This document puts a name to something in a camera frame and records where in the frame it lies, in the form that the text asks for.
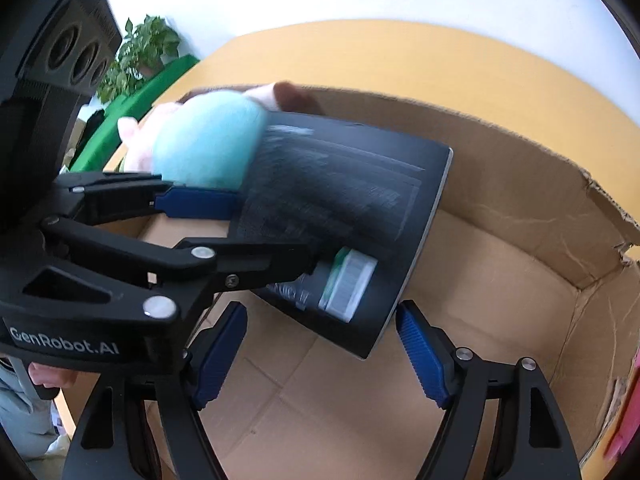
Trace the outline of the person's left hand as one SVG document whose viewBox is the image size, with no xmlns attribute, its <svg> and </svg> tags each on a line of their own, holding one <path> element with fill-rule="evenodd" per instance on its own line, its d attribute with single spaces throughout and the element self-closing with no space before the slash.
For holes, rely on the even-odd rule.
<svg viewBox="0 0 640 480">
<path fill-rule="evenodd" d="M 30 363 L 27 371 L 32 383 L 44 388 L 70 388 L 78 377 L 76 370 L 39 363 Z"/>
</svg>

